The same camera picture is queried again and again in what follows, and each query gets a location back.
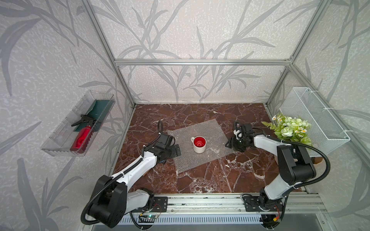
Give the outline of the white mug red inside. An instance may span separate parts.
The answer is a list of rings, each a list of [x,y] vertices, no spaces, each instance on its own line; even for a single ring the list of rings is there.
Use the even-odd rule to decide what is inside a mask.
[[[197,154],[202,154],[206,150],[207,141],[202,136],[192,137],[191,138],[193,150]]]

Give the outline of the clear bubble wrap sheet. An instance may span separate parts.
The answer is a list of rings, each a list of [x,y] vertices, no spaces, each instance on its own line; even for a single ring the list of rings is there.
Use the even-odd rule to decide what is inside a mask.
[[[225,136],[216,119],[185,128],[168,131],[175,137],[181,155],[174,159],[177,173],[188,171],[205,163],[220,159],[234,152],[225,147]]]

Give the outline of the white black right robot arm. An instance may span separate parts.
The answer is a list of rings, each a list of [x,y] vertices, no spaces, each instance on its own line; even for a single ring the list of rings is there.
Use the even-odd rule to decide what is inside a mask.
[[[316,170],[305,147],[275,141],[264,134],[255,133],[250,124],[234,123],[233,136],[225,147],[244,152],[247,148],[259,148],[277,157],[279,174],[262,189],[258,196],[244,194],[242,200],[247,212],[269,212],[283,209],[282,199],[298,184],[316,177]]]

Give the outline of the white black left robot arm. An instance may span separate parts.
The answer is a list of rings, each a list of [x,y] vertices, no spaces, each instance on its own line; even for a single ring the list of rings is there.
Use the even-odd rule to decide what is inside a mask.
[[[134,211],[150,211],[157,207],[151,190],[131,192],[132,186],[159,163],[181,155],[175,137],[160,133],[157,139],[142,149],[141,155],[125,169],[112,176],[103,175],[94,187],[80,220],[84,225],[103,223],[114,228],[124,215]]]

